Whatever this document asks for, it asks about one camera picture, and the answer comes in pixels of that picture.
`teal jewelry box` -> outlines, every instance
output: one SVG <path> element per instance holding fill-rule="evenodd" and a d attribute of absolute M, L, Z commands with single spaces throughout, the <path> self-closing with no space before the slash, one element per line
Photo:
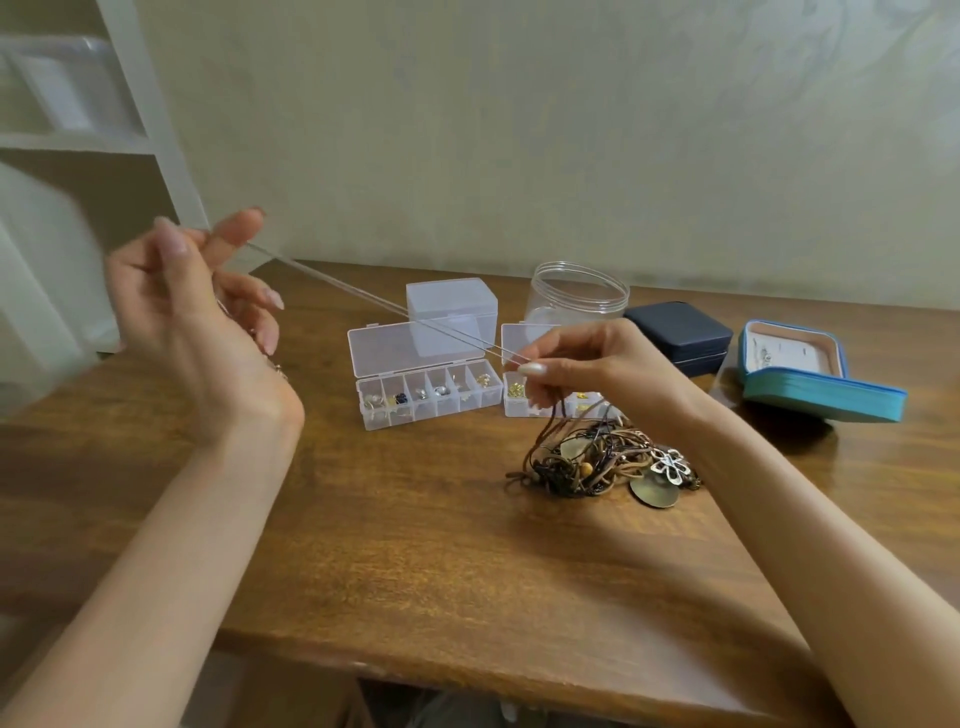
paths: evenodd
<path fill-rule="evenodd" d="M 743 399 L 824 420 L 897 423 L 906 392 L 850 379 L 840 342 L 825 331 L 748 321 L 740 332 Z"/>

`wall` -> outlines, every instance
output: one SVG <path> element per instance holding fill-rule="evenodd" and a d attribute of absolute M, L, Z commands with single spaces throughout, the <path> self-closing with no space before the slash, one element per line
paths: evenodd
<path fill-rule="evenodd" d="M 137 0 L 215 218 L 301 257 L 960 307 L 947 0 Z"/>

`clear plastic box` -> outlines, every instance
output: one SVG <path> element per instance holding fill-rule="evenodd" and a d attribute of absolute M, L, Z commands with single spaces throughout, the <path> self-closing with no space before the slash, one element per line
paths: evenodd
<path fill-rule="evenodd" d="M 0 53 L 16 67 L 54 129 L 144 134 L 108 41 L 89 36 L 0 36 Z"/>
<path fill-rule="evenodd" d="M 500 404 L 503 382 L 483 358 L 483 348 L 431 327 L 476 331 L 477 322 L 471 324 L 470 319 L 456 316 L 425 323 L 374 324 L 348 331 L 366 429 L 406 425 Z M 439 353 L 420 353 L 418 343 L 427 351 Z M 398 395 L 402 395 L 400 402 L 396 401 Z"/>
<path fill-rule="evenodd" d="M 488 345 L 496 341 L 496 296 L 477 278 L 407 283 L 407 312 L 411 321 L 457 317 L 452 325 L 470 334 L 473 338 L 469 341 Z M 426 327 L 415 327 L 413 335 L 417 352 L 422 356 L 444 352 L 452 355 L 461 348 L 456 339 L 431 336 Z"/>
<path fill-rule="evenodd" d="M 500 345 L 504 350 L 519 352 L 528 344 L 533 344 L 554 326 L 553 324 L 504 324 L 500 327 Z M 503 352 L 500 358 L 501 362 L 506 364 L 509 355 Z M 503 412 L 507 417 L 549 417 L 553 413 L 550 407 L 532 406 L 526 397 L 511 397 L 510 390 L 515 384 L 525 386 L 526 377 L 517 372 L 504 372 Z M 597 402 L 601 403 L 590 409 Z M 574 392 L 564 400 L 568 417 L 577 417 L 587 410 L 589 410 L 586 415 L 588 420 L 615 420 L 620 416 L 619 409 L 612 404 L 602 402 L 603 396 L 597 392 Z"/>

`white shelf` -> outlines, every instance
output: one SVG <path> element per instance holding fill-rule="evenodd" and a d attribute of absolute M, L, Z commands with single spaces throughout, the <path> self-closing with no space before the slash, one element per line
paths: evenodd
<path fill-rule="evenodd" d="M 103 152 L 116 155 L 154 153 L 146 136 L 105 136 L 85 132 L 0 133 L 0 149 Z"/>

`clear string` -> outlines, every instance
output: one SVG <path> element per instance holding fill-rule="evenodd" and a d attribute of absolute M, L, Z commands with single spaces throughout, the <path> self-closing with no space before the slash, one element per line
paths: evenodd
<path fill-rule="evenodd" d="M 424 320 L 414 321 L 410 319 L 410 314 L 408 313 L 405 307 L 398 305 L 397 303 L 393 303 L 392 301 L 388 301 L 387 299 L 382 299 L 379 296 L 375 296 L 373 293 L 370 293 L 369 291 L 365 291 L 362 288 L 357 288 L 355 285 L 344 283 L 342 280 L 335 279 L 333 276 L 330 276 L 326 273 L 322 273 L 321 271 L 318 271 L 316 268 L 311 268 L 308 265 L 303 265 L 303 263 L 297 262 L 292 257 L 287 257 L 286 255 L 283 255 L 280 253 L 274 253 L 273 251 L 267 250 L 266 248 L 252 242 L 248 242 L 247 247 L 253 248 L 254 250 L 264 255 L 268 255 L 273 260 L 283 263 L 284 265 L 288 265 L 291 268 L 298 270 L 301 273 L 311 278 L 322 280 L 325 283 L 329 283 L 334 288 L 339 288 L 345 293 L 349 293 L 351 296 L 355 296 L 358 299 L 363 299 L 364 301 L 374 303 L 380 306 L 381 308 L 386 308 L 388 311 L 399 314 L 400 316 L 407 319 L 408 321 L 411 321 L 412 323 L 420 324 L 421 326 L 424 326 L 427 328 L 432 328 L 433 330 L 438 331 L 444 336 L 449 336 L 451 339 L 456 339 L 461 344 L 467 344 L 468 346 L 475 347 L 477 349 L 482 349 L 485 352 L 492 352 L 494 354 L 498 354 L 501 358 L 503 358 L 504 355 L 509 355 L 510 358 L 513 359 L 517 364 L 522 364 L 526 361 L 530 361 L 530 359 L 528 359 L 526 356 L 521 356 L 516 352 L 511 352 L 509 349 L 504 349 L 503 347 L 493 344 L 489 341 L 484 341 L 483 339 L 477 338 L 476 336 L 472 336 L 468 333 L 464 333 L 463 331 L 457 330 L 456 328 L 451 328 L 445 324 L 442 324 L 440 323 L 441 320 L 439 319 L 431 319 L 429 321 L 424 321 Z"/>

